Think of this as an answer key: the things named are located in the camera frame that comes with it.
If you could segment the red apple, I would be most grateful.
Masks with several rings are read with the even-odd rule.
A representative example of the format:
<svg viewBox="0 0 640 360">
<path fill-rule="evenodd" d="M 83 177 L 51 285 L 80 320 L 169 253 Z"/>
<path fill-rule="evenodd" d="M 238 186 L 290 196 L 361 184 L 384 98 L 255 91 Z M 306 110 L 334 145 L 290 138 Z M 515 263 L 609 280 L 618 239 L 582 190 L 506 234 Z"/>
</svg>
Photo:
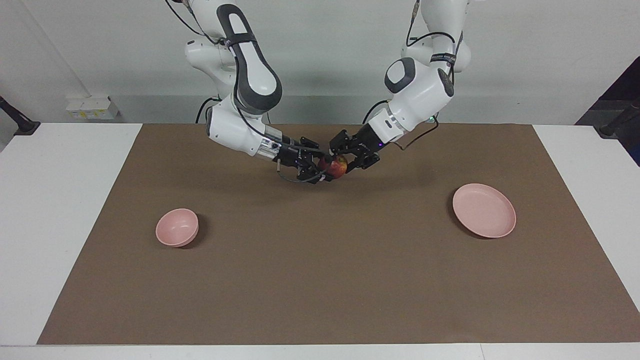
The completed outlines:
<svg viewBox="0 0 640 360">
<path fill-rule="evenodd" d="M 330 163 L 323 157 L 318 160 L 317 166 L 320 171 L 325 171 L 326 177 L 339 179 L 348 170 L 348 160 L 342 154 L 335 155 Z"/>
</svg>

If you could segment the pink plate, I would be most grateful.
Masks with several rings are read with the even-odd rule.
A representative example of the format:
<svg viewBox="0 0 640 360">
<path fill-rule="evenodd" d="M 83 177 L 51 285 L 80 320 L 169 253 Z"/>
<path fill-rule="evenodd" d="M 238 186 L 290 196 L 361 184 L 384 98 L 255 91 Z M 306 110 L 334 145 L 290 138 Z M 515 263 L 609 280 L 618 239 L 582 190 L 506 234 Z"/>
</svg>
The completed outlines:
<svg viewBox="0 0 640 360">
<path fill-rule="evenodd" d="M 452 209 L 459 223 L 485 239 L 500 239 L 512 233 L 517 214 L 509 199 L 494 187 L 468 183 L 452 196 Z"/>
</svg>

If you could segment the pink bowl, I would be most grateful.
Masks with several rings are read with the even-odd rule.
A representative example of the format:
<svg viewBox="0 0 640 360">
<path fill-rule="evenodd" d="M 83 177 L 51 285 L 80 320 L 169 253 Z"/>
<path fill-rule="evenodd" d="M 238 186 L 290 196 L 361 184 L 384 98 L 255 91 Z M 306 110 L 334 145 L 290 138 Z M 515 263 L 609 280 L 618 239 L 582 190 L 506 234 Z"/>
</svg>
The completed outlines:
<svg viewBox="0 0 640 360">
<path fill-rule="evenodd" d="M 182 248 L 195 240 L 199 227 L 199 218 L 194 211 L 187 208 L 173 209 L 158 221 L 155 237 L 165 246 Z"/>
</svg>

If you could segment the brown table mat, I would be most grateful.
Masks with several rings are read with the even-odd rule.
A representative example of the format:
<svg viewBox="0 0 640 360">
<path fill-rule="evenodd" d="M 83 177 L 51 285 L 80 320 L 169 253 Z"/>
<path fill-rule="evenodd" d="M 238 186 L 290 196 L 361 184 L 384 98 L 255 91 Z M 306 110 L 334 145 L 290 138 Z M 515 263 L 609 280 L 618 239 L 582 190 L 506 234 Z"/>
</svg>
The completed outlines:
<svg viewBox="0 0 640 360">
<path fill-rule="evenodd" d="M 453 194 L 512 203 L 484 238 Z M 171 210 L 194 241 L 161 244 Z M 146 124 L 40 345 L 640 342 L 640 312 L 530 125 L 444 124 L 332 182 L 295 184 L 204 125 Z"/>
</svg>

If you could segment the white power strip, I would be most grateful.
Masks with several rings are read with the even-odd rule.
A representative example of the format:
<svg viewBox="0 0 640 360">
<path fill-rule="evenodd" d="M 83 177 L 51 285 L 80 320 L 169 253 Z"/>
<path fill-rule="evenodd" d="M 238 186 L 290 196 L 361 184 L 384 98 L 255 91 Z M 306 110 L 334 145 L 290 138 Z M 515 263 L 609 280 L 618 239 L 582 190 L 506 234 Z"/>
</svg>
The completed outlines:
<svg viewBox="0 0 640 360">
<path fill-rule="evenodd" d="M 66 112 L 75 120 L 115 120 L 121 111 L 110 96 L 69 98 Z"/>
</svg>

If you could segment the black clamp stand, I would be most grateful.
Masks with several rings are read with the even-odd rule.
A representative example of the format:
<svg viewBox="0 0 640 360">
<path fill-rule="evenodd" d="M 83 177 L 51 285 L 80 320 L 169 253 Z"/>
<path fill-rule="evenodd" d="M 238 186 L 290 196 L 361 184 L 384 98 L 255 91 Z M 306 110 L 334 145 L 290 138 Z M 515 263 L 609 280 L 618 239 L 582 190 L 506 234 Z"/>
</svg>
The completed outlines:
<svg viewBox="0 0 640 360">
<path fill-rule="evenodd" d="M 0 95 L 0 109 L 2 109 L 9 118 L 17 125 L 15 136 L 30 136 L 36 132 L 41 125 L 41 121 L 34 121 L 30 117 L 23 114 L 22 111 L 16 109 L 3 96 Z"/>
<path fill-rule="evenodd" d="M 640 96 L 631 101 L 627 107 L 608 123 L 596 128 L 597 132 L 606 138 L 613 138 L 621 127 L 627 123 L 640 121 Z"/>
</svg>

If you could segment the dark furniture panel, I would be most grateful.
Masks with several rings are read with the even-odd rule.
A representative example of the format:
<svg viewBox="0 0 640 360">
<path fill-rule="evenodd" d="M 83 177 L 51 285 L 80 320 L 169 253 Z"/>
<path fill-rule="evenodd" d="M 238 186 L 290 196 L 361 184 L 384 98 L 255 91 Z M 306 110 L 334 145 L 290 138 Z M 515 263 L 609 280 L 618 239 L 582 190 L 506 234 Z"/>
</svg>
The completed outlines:
<svg viewBox="0 0 640 360">
<path fill-rule="evenodd" d="M 574 124 L 591 126 L 602 139 L 618 141 L 640 167 L 640 120 L 631 121 L 620 127 L 614 137 L 605 137 L 597 132 L 598 127 L 612 121 L 638 97 L 640 97 L 640 56 L 631 62 L 622 75 Z"/>
</svg>

